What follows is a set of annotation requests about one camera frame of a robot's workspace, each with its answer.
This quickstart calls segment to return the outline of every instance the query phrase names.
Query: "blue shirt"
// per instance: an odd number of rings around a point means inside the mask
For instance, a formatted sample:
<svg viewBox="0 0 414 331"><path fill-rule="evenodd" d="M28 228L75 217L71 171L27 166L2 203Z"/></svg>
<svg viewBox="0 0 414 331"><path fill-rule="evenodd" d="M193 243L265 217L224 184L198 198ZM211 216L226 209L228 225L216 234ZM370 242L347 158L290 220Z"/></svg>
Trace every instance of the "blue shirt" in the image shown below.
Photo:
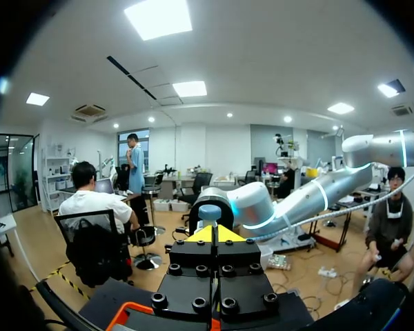
<svg viewBox="0 0 414 331"><path fill-rule="evenodd" d="M143 150L137 146L132 150L132 163L135 166L130 169L129 174L129 190L134 193L141 194L144 187L144 175L143 175L143 164L144 164L144 153Z"/></svg>

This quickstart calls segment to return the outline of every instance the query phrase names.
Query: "laptop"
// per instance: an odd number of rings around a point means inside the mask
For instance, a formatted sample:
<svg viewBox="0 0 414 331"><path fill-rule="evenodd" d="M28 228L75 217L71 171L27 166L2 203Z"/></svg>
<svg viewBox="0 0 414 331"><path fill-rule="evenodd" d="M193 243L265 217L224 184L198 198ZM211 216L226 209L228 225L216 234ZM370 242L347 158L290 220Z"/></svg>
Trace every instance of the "laptop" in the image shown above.
<svg viewBox="0 0 414 331"><path fill-rule="evenodd" d="M113 194L120 200L124 200L126 198L126 197L123 197L122 195L115 194L115 191L113 190L113 186L112 186L112 181L110 180L110 178L104 178L104 179L100 179L96 181L95 192Z"/></svg>

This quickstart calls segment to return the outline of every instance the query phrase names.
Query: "black hair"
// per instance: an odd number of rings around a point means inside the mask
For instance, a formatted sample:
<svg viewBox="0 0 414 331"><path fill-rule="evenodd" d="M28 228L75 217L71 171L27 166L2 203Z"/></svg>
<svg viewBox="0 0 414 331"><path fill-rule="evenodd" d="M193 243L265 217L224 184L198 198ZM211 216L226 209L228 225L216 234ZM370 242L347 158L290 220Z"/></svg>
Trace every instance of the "black hair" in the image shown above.
<svg viewBox="0 0 414 331"><path fill-rule="evenodd" d="M401 167L391 167L388 170L388 180L391 180L392 178L399 177L402 181L405 181L405 170Z"/></svg>
<svg viewBox="0 0 414 331"><path fill-rule="evenodd" d="M138 142L138 136L136 133L131 133L127 136L127 140L135 140L136 142Z"/></svg>
<svg viewBox="0 0 414 331"><path fill-rule="evenodd" d="M95 167L87 161L77 163L72 169L72 180L76 189L88 185L92 178L97 178L97 171L95 170Z"/></svg>

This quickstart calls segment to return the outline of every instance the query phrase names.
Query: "face mask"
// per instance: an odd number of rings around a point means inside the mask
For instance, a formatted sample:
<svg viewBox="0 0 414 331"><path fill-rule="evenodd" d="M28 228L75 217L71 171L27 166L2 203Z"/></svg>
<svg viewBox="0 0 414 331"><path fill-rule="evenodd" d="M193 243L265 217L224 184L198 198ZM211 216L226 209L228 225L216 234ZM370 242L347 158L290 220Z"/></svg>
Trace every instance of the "face mask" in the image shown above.
<svg viewBox="0 0 414 331"><path fill-rule="evenodd" d="M389 219L399 219L400 217L402 217L402 211L403 211L403 202L402 202L402 205L400 206L400 211L399 212L390 212L389 211L389 202L388 202L388 200L386 200L386 214L387 214Z"/></svg>

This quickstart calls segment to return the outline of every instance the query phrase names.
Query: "ceiling light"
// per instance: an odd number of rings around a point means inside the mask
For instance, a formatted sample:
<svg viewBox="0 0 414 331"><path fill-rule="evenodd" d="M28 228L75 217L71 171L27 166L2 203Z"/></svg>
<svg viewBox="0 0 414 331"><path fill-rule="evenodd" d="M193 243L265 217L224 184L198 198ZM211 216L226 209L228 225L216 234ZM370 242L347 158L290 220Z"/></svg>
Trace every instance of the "ceiling light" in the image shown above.
<svg viewBox="0 0 414 331"><path fill-rule="evenodd" d="M42 106L46 103L47 100L49 100L50 97L42 94L37 93L31 93L29 94L28 100L26 100L26 103L29 103L30 105L36 105L36 106Z"/></svg>
<svg viewBox="0 0 414 331"><path fill-rule="evenodd" d="M6 77L0 77L0 94L6 94L9 90L9 81Z"/></svg>
<svg viewBox="0 0 414 331"><path fill-rule="evenodd" d="M380 84L377 88L388 98L395 97L399 94L399 92L395 88L392 88L386 84Z"/></svg>
<svg viewBox="0 0 414 331"><path fill-rule="evenodd" d="M346 103L339 102L328 108L328 110L331 112L335 112L336 114L343 115L347 112L352 112L354 110L354 107L347 105Z"/></svg>
<svg viewBox="0 0 414 331"><path fill-rule="evenodd" d="M173 88L181 98L202 97L207 95L206 84L203 81L187 81L173 84Z"/></svg>
<svg viewBox="0 0 414 331"><path fill-rule="evenodd" d="M143 40L192 30L186 0L146 0L124 14Z"/></svg>

